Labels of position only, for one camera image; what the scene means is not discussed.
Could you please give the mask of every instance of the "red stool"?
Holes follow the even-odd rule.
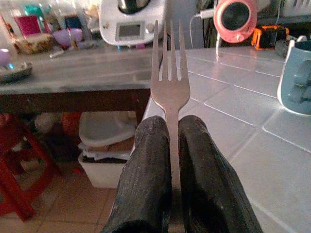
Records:
[[[13,152],[12,147],[23,138],[27,139],[32,148]],[[43,159],[46,167],[30,188],[22,190],[13,175],[24,172],[20,164],[22,160],[29,161],[33,158]],[[11,115],[0,114],[0,192],[4,196],[4,202],[0,203],[0,216],[16,212],[23,221],[26,221],[34,215],[31,203],[43,193],[54,175],[60,175],[59,168],[27,127]]]

